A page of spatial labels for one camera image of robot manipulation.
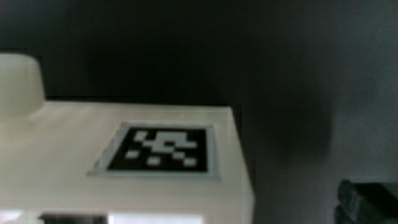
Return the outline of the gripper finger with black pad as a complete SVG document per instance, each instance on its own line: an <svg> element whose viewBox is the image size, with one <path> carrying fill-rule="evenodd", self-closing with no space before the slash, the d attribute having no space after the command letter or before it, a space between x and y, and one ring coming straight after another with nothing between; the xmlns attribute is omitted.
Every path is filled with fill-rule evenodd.
<svg viewBox="0 0 398 224"><path fill-rule="evenodd" d="M398 224L395 182L340 180L333 224Z"/></svg>

